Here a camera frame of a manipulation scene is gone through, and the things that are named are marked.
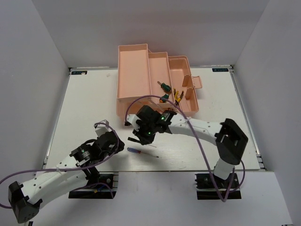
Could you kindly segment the stubby green orange screwdriver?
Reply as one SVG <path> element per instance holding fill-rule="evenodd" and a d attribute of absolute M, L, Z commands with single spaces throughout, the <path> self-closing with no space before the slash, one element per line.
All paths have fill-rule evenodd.
<path fill-rule="evenodd" d="M 166 93 L 165 95 L 163 95 L 163 96 L 159 99 L 159 102 L 160 102 L 160 103 L 166 103 L 168 99 L 169 99 L 169 94 Z"/>

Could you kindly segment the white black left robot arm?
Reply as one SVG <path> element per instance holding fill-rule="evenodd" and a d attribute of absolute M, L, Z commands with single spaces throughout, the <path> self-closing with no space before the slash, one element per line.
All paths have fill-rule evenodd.
<path fill-rule="evenodd" d="M 8 201 L 19 224 L 35 217 L 52 200 L 77 188 L 94 188 L 101 183 L 96 164 L 124 149 L 114 132 L 105 132 L 74 149 L 55 167 L 35 178 L 8 187 Z"/>

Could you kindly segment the pink plastic toolbox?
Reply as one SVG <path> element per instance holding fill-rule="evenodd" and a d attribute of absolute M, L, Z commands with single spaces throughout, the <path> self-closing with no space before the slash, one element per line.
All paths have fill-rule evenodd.
<path fill-rule="evenodd" d="M 186 116 L 199 111 L 196 90 L 202 88 L 198 76 L 192 76 L 186 56 L 169 56 L 167 52 L 151 52 L 147 44 L 121 45 L 118 47 L 118 83 L 116 113 L 123 121 L 125 115 L 137 113 L 143 105 L 164 111 L 172 107 L 160 103 L 165 95 L 158 81 L 169 85 L 184 96 L 179 102 Z"/>

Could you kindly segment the blue red handled screwdriver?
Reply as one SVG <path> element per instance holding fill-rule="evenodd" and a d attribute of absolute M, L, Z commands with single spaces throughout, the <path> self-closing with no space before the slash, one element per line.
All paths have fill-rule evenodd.
<path fill-rule="evenodd" d="M 136 154 L 146 154 L 146 155 L 149 155 L 149 156 L 158 158 L 158 156 L 155 156 L 155 155 L 152 155 L 152 154 L 149 154 L 149 153 L 142 152 L 142 151 L 137 150 L 137 149 L 132 148 L 132 147 L 128 147 L 128 148 L 127 148 L 127 151 L 128 151 L 128 152 L 131 152 L 131 153 L 136 153 Z"/>

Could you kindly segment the stubby dark green screwdriver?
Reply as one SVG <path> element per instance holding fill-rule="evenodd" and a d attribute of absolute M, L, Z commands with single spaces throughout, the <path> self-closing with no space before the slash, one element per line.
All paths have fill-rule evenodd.
<path fill-rule="evenodd" d="M 160 87 L 166 92 L 166 93 L 170 93 L 171 92 L 171 87 L 165 83 L 161 83 L 158 81 L 158 84 L 160 85 Z"/>

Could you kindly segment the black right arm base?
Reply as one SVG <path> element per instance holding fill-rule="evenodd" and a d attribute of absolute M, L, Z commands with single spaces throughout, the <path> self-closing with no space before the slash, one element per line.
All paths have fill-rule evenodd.
<path fill-rule="evenodd" d="M 228 189 L 228 186 L 230 184 L 231 175 L 229 175 L 226 180 L 222 180 L 216 176 L 214 176 L 214 178 L 222 197 L 224 197 L 226 195 L 226 190 Z M 219 200 L 219 196 L 208 173 L 195 174 L 195 182 L 198 200 Z M 228 195 L 228 200 L 242 199 L 241 192 L 238 186 L 239 181 L 237 174 L 235 173 Z"/>

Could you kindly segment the black green precision screwdriver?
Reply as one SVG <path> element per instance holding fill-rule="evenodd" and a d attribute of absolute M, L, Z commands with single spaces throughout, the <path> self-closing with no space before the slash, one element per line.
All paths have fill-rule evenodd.
<path fill-rule="evenodd" d="M 132 138 L 132 137 L 128 137 L 127 139 L 128 139 L 128 141 L 135 142 L 135 143 L 139 143 L 139 144 L 141 144 L 141 145 L 149 145 L 149 146 L 152 146 L 152 147 L 156 147 L 156 146 L 154 146 L 154 145 L 151 145 L 151 144 L 150 144 L 149 142 L 147 142 L 147 141 L 141 141 L 141 140 L 138 140 L 138 139 L 135 139 L 135 138 Z"/>

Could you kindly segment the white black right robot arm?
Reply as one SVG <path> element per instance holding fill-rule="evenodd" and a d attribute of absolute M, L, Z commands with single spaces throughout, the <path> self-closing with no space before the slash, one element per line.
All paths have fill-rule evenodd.
<path fill-rule="evenodd" d="M 212 181 L 219 188 L 229 183 L 229 175 L 234 166 L 240 164 L 248 143 L 246 134 L 229 118 L 220 123 L 186 119 L 174 111 L 159 113 L 144 105 L 137 114 L 129 114 L 127 122 L 133 126 L 133 134 L 142 145 L 151 144 L 156 133 L 197 136 L 198 139 L 215 145 L 219 160 L 214 167 Z"/>

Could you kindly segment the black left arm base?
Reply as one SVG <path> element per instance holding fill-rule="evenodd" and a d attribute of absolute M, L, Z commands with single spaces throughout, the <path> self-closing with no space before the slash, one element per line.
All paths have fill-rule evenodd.
<path fill-rule="evenodd" d="M 99 175 L 98 183 L 92 185 L 87 184 L 85 188 L 69 192 L 69 199 L 113 199 L 116 195 L 118 188 L 119 174 L 114 173 L 101 173 Z"/>

